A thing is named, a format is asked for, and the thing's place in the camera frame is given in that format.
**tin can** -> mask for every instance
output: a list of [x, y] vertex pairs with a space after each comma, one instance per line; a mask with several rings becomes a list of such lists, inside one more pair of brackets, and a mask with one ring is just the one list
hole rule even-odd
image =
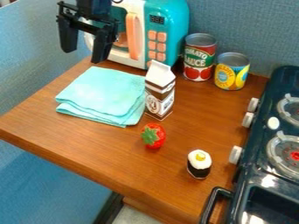
[[215, 69], [215, 84], [225, 90], [239, 90], [244, 87], [250, 62], [238, 52], [224, 52], [218, 56]]
[[206, 81], [212, 76], [216, 39], [207, 33], [193, 33], [185, 38], [184, 77]]

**orange button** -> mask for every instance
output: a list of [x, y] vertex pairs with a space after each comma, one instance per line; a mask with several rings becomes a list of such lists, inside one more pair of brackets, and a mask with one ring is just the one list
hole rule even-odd
[[148, 67], [150, 67], [150, 65], [151, 65], [151, 60], [148, 61], [148, 63], [146, 63], [146, 65], [147, 65]]
[[160, 42], [165, 42], [167, 39], [167, 33], [166, 32], [159, 32], [158, 33], [158, 40]]
[[156, 52], [149, 51], [149, 58], [152, 59], [152, 60], [155, 60], [156, 59]]
[[149, 41], [149, 49], [150, 50], [156, 50], [156, 42]]
[[149, 39], [156, 39], [156, 31], [149, 31], [148, 33]]
[[165, 52], [166, 51], [166, 44], [162, 44], [162, 43], [157, 44], [157, 49], [160, 53]]
[[162, 52], [159, 52], [157, 55], [156, 55], [156, 59], [158, 60], [158, 61], [165, 61], [166, 60], [166, 55], [165, 55], [165, 53], [162, 53]]

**light blue towel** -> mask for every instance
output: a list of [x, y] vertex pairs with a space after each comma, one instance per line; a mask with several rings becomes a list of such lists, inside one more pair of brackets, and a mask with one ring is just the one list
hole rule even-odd
[[57, 112], [119, 127], [144, 111], [144, 77], [93, 66], [56, 96]]

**toy microwave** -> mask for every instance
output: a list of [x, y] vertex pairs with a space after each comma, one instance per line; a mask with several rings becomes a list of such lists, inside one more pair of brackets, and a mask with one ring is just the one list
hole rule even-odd
[[[147, 69], [151, 60], [174, 65], [189, 28], [185, 0], [115, 0], [110, 14], [120, 23], [109, 60], [142, 69]], [[92, 50], [94, 35], [85, 33], [85, 40]]]

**stove burner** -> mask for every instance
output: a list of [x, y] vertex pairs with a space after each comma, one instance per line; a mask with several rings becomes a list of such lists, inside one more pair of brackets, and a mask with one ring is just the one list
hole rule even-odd
[[280, 116], [289, 123], [299, 126], [299, 98], [286, 94], [277, 104]]
[[267, 155], [271, 164], [283, 174], [299, 178], [299, 137], [285, 136], [282, 131], [267, 145]]
[[291, 158], [293, 158], [295, 161], [299, 161], [299, 150], [298, 151], [293, 151], [290, 154]]

